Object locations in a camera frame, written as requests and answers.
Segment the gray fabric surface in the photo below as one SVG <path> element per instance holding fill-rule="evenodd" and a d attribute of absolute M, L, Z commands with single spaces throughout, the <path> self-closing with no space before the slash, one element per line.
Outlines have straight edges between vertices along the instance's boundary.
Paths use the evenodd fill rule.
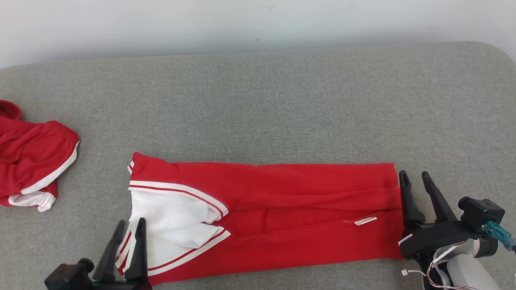
<path fill-rule="evenodd" d="M 502 205 L 516 234 L 516 65 L 455 42 L 324 51 L 81 60 L 0 71 L 0 99 L 82 138 L 47 212 L 0 208 L 0 288 L 43 289 L 60 263 L 95 263 L 131 212 L 134 151 L 170 162 L 394 162 L 432 220 L 420 173 L 457 214 Z M 516 257 L 480 259 L 513 289 Z M 361 261 L 169 283 L 165 289 L 419 289 L 411 261 Z"/>

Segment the teal connector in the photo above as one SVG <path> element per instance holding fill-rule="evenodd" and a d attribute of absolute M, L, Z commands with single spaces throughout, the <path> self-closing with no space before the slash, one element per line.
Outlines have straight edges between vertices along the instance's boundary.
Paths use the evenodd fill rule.
<path fill-rule="evenodd" d="M 511 237 L 511 234 L 496 222 L 490 220 L 482 226 L 482 229 L 490 237 L 499 240 L 507 250 L 516 251 L 516 239 Z"/>

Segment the red garment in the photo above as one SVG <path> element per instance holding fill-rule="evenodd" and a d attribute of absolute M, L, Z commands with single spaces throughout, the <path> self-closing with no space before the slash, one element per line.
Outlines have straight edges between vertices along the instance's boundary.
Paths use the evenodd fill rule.
<path fill-rule="evenodd" d="M 129 170 L 133 211 L 116 265 L 123 274 L 132 256 L 134 225 L 146 218 L 152 285 L 402 258 L 397 244 L 403 230 L 401 200 L 393 164 L 169 164 L 135 153 Z M 202 210 L 183 209 L 203 204 L 208 208 L 205 222 L 193 228 L 186 220 Z M 368 217 L 376 220 L 354 223 Z M 195 236 L 201 228 L 206 231 Z M 204 233 L 208 238 L 195 246 L 195 238 Z M 192 234 L 194 239 L 184 239 Z"/>
<path fill-rule="evenodd" d="M 21 121 L 7 101 L 0 107 L 0 204 L 43 212 L 57 198 L 56 178 L 75 161 L 79 136 L 56 121 Z"/>

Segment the white backdrop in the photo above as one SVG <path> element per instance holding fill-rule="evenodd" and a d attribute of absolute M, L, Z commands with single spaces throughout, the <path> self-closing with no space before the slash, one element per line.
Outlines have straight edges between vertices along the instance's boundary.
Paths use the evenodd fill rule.
<path fill-rule="evenodd" d="M 474 40 L 516 59 L 515 0 L 0 0 L 0 68 L 54 59 Z"/>

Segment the white label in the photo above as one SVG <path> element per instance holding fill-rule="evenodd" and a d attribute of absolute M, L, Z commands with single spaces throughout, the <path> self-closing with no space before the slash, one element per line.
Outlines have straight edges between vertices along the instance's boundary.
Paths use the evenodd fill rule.
<path fill-rule="evenodd" d="M 398 246 L 399 246 L 399 245 L 401 245 L 401 243 L 403 243 L 406 239 L 408 239 L 408 238 L 409 238 L 409 237 L 411 237 L 411 236 L 412 236 L 412 234 L 410 234 L 410 235 L 408 235 L 408 236 L 406 236 L 406 237 L 402 238 L 402 239 L 398 242 Z"/>
<path fill-rule="evenodd" d="M 376 219 L 377 219 L 376 217 L 368 217 L 368 218 L 364 218 L 364 219 L 361 219 L 361 220 L 357 220 L 355 222 L 355 224 L 356 225 L 363 225 L 365 223 L 368 223 L 368 222 L 376 220 Z"/>

